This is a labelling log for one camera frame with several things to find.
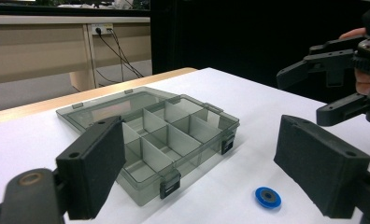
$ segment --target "plastic storage box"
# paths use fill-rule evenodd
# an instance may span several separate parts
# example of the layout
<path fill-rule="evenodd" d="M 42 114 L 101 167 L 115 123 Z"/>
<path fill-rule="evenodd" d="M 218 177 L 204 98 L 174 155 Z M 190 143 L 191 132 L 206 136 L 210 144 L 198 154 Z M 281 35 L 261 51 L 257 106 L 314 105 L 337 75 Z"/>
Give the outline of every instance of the plastic storage box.
<path fill-rule="evenodd" d="M 225 154 L 240 125 L 214 105 L 148 87 L 56 112 L 79 133 L 100 119 L 122 117 L 126 163 L 117 182 L 140 206 L 158 195 L 165 198 L 179 188 L 183 176 Z"/>

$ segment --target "human hand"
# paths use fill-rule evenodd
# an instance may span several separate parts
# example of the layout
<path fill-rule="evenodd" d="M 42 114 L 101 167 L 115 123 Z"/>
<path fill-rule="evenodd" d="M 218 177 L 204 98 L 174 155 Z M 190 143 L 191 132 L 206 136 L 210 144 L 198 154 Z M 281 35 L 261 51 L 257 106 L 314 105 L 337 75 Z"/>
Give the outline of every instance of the human hand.
<path fill-rule="evenodd" d="M 355 35 L 366 35 L 365 28 L 358 28 L 348 31 L 339 36 L 339 39 L 352 37 Z M 356 91 L 359 94 L 367 95 L 370 92 L 370 76 L 357 68 L 354 69 L 354 75 L 356 77 Z"/>

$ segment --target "power outlet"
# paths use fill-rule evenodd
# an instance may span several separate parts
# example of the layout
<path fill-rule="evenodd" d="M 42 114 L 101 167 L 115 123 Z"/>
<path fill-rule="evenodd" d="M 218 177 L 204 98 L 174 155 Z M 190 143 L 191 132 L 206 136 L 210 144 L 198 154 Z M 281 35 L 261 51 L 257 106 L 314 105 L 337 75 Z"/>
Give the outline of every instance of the power outlet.
<path fill-rule="evenodd" d="M 100 29 L 101 35 L 111 35 L 112 33 L 109 31 L 109 29 L 113 29 L 112 23 L 97 23 L 92 24 L 92 34 L 98 35 L 97 30 Z"/>

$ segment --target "floor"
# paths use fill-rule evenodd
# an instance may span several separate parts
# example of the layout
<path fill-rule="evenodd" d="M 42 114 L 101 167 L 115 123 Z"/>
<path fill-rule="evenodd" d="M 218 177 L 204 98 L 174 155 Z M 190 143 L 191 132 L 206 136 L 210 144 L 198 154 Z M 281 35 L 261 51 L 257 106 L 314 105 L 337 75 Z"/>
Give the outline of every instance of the floor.
<path fill-rule="evenodd" d="M 143 77 L 152 75 L 151 60 L 131 63 Z M 120 65 L 96 69 L 100 87 L 138 78 L 135 72 Z M 38 77 L 0 84 L 0 110 L 28 105 L 78 92 L 70 81 L 69 74 Z"/>

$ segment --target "table surface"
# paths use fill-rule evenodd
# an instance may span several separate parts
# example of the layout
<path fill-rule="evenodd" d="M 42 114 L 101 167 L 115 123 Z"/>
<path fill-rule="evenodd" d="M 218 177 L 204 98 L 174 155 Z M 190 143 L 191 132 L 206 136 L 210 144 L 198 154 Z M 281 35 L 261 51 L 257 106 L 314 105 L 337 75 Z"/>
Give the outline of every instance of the table surface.
<path fill-rule="evenodd" d="M 234 147 L 197 180 L 192 173 L 184 176 L 181 188 L 164 200 L 156 197 L 140 207 L 115 183 L 96 219 L 69 220 L 65 215 L 66 223 L 360 223 L 357 208 L 352 219 L 324 217 L 273 161 L 281 116 L 315 122 L 316 109 L 324 103 L 212 68 L 145 86 L 187 94 L 239 118 Z M 55 111 L 61 106 L 0 122 L 0 202 L 11 178 L 35 168 L 55 169 L 55 158 L 79 137 L 58 119 Z M 370 155 L 370 123 L 363 115 L 324 129 Z M 259 187 L 280 194 L 279 209 L 257 204 L 253 195 Z"/>

